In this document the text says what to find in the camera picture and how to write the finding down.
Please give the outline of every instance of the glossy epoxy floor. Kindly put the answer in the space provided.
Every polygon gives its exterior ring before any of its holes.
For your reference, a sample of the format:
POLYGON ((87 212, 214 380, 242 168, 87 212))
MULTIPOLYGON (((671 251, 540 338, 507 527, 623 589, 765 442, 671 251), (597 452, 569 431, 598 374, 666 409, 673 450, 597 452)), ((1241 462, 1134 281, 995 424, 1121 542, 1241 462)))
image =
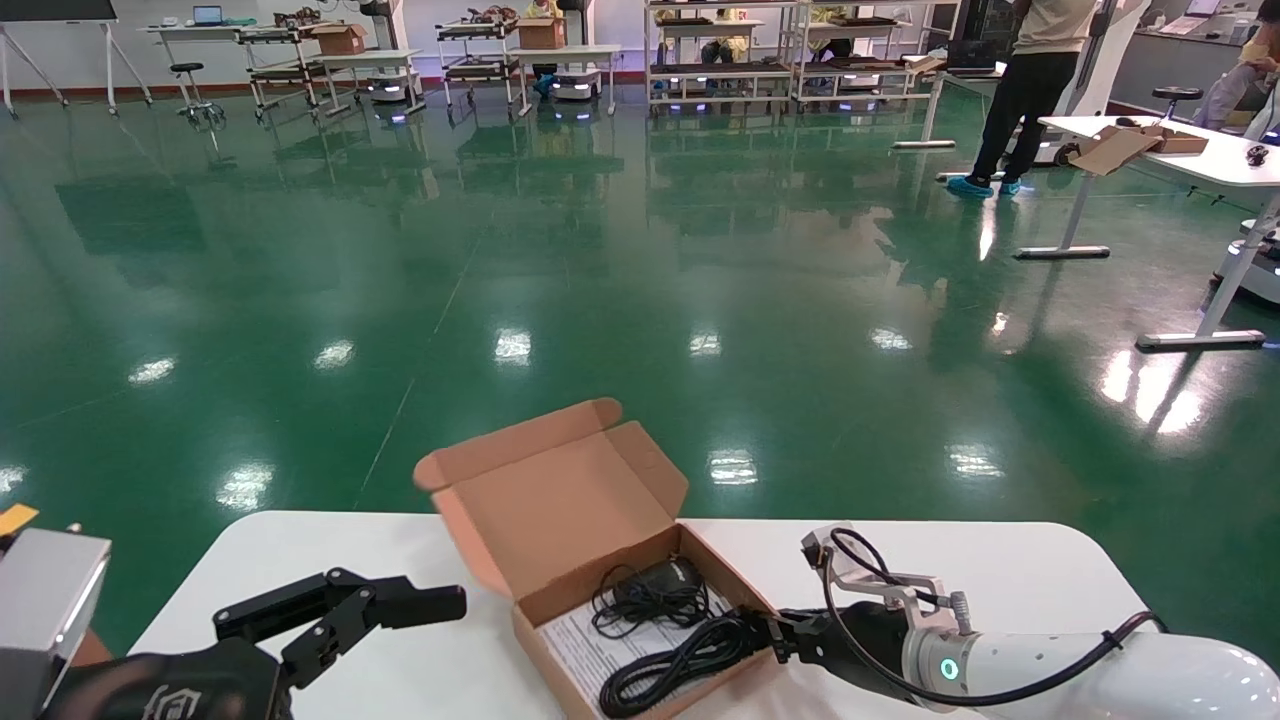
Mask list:
POLYGON ((216 150, 163 102, 0 122, 0 503, 115 541, 116 652, 237 518, 426 511, 430 450, 611 395, 685 515, 1065 523, 1174 628, 1280 662, 1280 357, 1132 347, 1194 328, 1249 213, 1126 169, 1080 231, 1110 260, 1015 263, 1076 181, 943 192, 963 92, 928 155, 887 150, 920 108, 317 132, 224 105, 216 150))

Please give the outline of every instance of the small brown box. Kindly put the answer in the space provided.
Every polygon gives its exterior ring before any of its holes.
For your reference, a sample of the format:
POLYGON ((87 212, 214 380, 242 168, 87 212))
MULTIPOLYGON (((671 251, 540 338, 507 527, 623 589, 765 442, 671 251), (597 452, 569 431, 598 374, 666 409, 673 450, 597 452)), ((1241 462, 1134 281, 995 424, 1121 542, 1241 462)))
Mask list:
POLYGON ((564 18, 521 18, 520 46, 525 50, 564 47, 564 18))
POLYGON ((1206 137, 1162 126, 1147 126, 1142 128, 1142 135, 1161 138, 1151 149, 1152 152, 1160 152, 1161 155, 1199 155, 1208 147, 1208 138, 1206 137))
POLYGON ((364 26, 332 24, 311 28, 311 36, 320 41, 321 55, 360 55, 365 51, 364 26))
MULTIPOLYGON (((776 611, 696 533, 675 520, 689 480, 622 405, 579 402, 436 450, 413 468, 476 580, 511 597, 516 641, 570 720, 595 719, 538 628, 590 602, 618 565, 682 555, 733 606, 776 611)), ((762 650, 637 716, 672 717, 750 666, 762 650)))

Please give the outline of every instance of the white table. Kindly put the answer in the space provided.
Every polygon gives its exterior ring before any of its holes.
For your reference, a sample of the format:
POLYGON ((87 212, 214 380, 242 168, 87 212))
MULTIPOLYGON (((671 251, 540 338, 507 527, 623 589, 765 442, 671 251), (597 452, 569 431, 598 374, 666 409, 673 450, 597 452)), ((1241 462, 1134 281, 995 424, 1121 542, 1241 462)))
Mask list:
POLYGON ((356 85, 360 85, 358 78, 355 77, 356 69, 360 68, 402 68, 404 70, 404 97, 408 99, 408 108, 404 109, 404 114, 410 115, 426 106, 422 101, 422 95, 413 91, 413 58, 421 55, 421 50, 365 50, 364 53, 356 55, 316 55, 315 58, 308 58, 311 61, 317 61, 324 65, 325 79, 329 83, 329 97, 333 99, 333 106, 325 111, 326 115, 335 115, 351 105, 343 105, 338 101, 338 88, 333 85, 333 70, 351 70, 352 79, 356 79, 356 85))
MULTIPOLYGON (((923 55, 905 55, 904 59, 913 61, 920 59, 923 55)), ((974 92, 982 94, 986 87, 992 87, 1000 82, 1000 78, 1005 77, 1006 63, 996 63, 996 70, 986 74, 966 74, 966 76, 954 76, 946 70, 938 70, 933 76, 933 88, 929 91, 929 105, 924 111, 924 129, 920 131, 920 140, 905 140, 895 142, 892 145, 893 150, 936 150, 943 147, 955 147, 956 141, 954 140, 933 140, 933 122, 938 114, 938 100, 942 99, 942 86, 951 82, 960 87, 973 90, 974 92)), ((938 179, 946 179, 955 174, 968 174, 968 173, 941 173, 938 179)))
POLYGON ((581 64, 582 69, 588 69, 588 63, 608 63, 609 64, 609 114, 617 109, 617 102, 613 100, 613 65, 614 59, 622 53, 621 45, 568 45, 566 47, 557 47, 553 50, 538 50, 521 47, 515 51, 520 58, 522 65, 532 64, 559 64, 566 65, 581 64))
MULTIPOLYGON (((819 520, 687 520, 778 609, 819 607, 822 587, 800 555, 819 520)), ((940 575, 964 589, 974 628, 1093 633, 1144 610, 1106 552, 1047 523, 856 523, 899 573, 940 575)), ((302 720, 351 717, 558 717, 541 676, 516 643, 508 600, 471 579, 436 515, 250 515, 214 542, 131 652, 182 652, 214 642, 212 614, 334 566, 367 578, 408 575, 417 587, 462 584, 457 623, 374 630, 320 680, 294 693, 302 720)), ((264 643, 279 652, 288 637, 264 643)), ((849 685, 826 670, 762 664, 681 717, 925 720, 938 715, 849 685)), ((948 717, 977 717, 959 711, 948 717)))
MULTIPOLYGON (((1080 138, 1093 138, 1107 126, 1115 124, 1116 117, 1061 117, 1041 118, 1044 127, 1060 131, 1080 138)), ((1134 118, 1138 124, 1153 124, 1160 118, 1134 118)), ((1253 264, 1262 238, 1275 228, 1276 214, 1280 213, 1280 161, 1265 163, 1258 168, 1251 168, 1245 161, 1245 151, 1257 142, 1235 137, 1210 129, 1188 126, 1174 120, 1161 120, 1165 127, 1181 131, 1189 135, 1208 138, 1208 146, 1198 155, 1165 155, 1160 152, 1143 152, 1142 161, 1162 165, 1197 179, 1208 181, 1229 187, 1270 187, 1277 188, 1267 205, 1258 214, 1253 228, 1245 237, 1240 247, 1240 254, 1235 256, 1235 265, 1222 278, 1222 283, 1213 296, 1208 310, 1201 319, 1194 333, 1144 333, 1138 336, 1137 346, 1142 350, 1215 350, 1230 347, 1262 347, 1266 336, 1260 331, 1219 331, 1217 327, 1226 314, 1228 305, 1235 297, 1235 291, 1244 279, 1244 273, 1253 264)), ((1019 259, 1046 259, 1068 260, 1073 258, 1106 258, 1111 250, 1106 246, 1073 246, 1075 231, 1080 224, 1084 213, 1084 201, 1089 196, 1089 188, 1096 176, 1084 173, 1080 190, 1068 217, 1066 232, 1057 247, 1023 247, 1016 258, 1019 259)))

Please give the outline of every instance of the whiteboard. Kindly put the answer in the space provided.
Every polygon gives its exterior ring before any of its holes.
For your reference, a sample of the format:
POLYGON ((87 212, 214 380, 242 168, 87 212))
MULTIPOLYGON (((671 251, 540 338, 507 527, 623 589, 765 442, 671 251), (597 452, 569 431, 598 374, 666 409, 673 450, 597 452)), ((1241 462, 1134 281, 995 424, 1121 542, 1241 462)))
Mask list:
POLYGON ((114 19, 111 0, 0 0, 0 23, 114 19))

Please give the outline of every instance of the box flap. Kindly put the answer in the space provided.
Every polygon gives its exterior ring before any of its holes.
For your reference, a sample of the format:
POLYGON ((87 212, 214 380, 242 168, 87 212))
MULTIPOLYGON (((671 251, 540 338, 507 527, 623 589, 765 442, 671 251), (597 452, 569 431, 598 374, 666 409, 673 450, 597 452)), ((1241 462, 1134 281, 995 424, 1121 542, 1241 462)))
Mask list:
POLYGON ((1071 164, 1087 173, 1110 176, 1130 160, 1155 147, 1161 137, 1152 137, 1128 128, 1106 127, 1084 154, 1071 160, 1071 164))
POLYGON ((339 33, 347 33, 347 32, 352 32, 352 33, 355 33, 358 37, 364 37, 364 36, 369 35, 369 32, 365 31, 364 26, 356 26, 356 24, 352 24, 352 26, 348 26, 348 24, 329 24, 329 26, 320 26, 320 27, 311 28, 311 33, 312 35, 339 35, 339 33))
POLYGON ((476 579, 512 598, 672 524, 689 480, 612 398, 580 402, 436 450, 431 492, 476 579))

